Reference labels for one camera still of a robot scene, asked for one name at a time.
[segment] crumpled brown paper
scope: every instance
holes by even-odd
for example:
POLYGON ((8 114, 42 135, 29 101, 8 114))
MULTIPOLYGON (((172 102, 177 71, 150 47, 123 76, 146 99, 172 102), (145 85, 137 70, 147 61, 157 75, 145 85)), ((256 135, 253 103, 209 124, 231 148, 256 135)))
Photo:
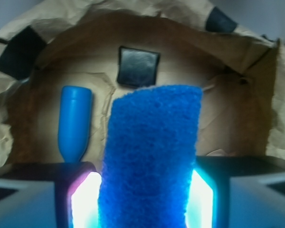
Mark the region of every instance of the crumpled brown paper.
MULTIPOLYGON (((40 70, 20 87, 0 72, 0 166, 11 150, 10 162, 62 161, 59 93, 80 85, 95 94, 83 159, 101 169, 110 106, 132 91, 115 81, 120 45, 161 52, 157 85, 204 88, 198 154, 222 149, 285 159, 285 49, 242 26, 233 34, 205 32, 213 7, 206 0, 45 0, 7 24, 2 39, 31 25, 49 44, 36 62, 40 70)), ((0 55, 4 48, 0 43, 0 55)))

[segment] led light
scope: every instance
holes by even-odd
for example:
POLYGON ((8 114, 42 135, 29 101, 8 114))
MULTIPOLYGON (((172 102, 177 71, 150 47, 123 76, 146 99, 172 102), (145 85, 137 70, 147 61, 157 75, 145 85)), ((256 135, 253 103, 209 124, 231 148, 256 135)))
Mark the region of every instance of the led light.
POLYGON ((194 170, 186 212, 188 228, 211 228, 213 219, 213 189, 194 170))
POLYGON ((74 228, 99 228, 98 196, 101 176, 91 172, 71 197, 74 228))

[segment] sponge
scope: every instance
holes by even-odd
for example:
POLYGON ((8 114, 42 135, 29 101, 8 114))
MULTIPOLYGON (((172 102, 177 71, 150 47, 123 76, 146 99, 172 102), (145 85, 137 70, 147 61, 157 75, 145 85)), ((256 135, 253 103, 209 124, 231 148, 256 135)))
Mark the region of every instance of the sponge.
POLYGON ((102 228, 185 228, 201 89, 168 85, 116 99, 98 205, 102 228))

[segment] blue plastic bottle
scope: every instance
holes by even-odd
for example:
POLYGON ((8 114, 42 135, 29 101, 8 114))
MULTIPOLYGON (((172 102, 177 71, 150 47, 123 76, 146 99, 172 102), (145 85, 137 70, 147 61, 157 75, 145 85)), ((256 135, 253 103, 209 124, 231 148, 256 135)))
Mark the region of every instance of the blue plastic bottle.
POLYGON ((61 92, 58 146, 65 162, 78 162, 86 151, 92 113, 90 89, 65 86, 61 92))

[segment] glowing light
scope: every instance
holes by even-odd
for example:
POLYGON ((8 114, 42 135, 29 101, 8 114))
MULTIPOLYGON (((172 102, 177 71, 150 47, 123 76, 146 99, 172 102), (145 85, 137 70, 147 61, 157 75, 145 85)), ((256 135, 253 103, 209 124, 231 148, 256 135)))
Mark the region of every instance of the glowing light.
POLYGON ((99 228, 98 196, 101 176, 90 173, 71 197, 74 228, 99 228))
POLYGON ((213 219, 213 189, 194 170, 186 212, 188 228, 211 228, 213 219))

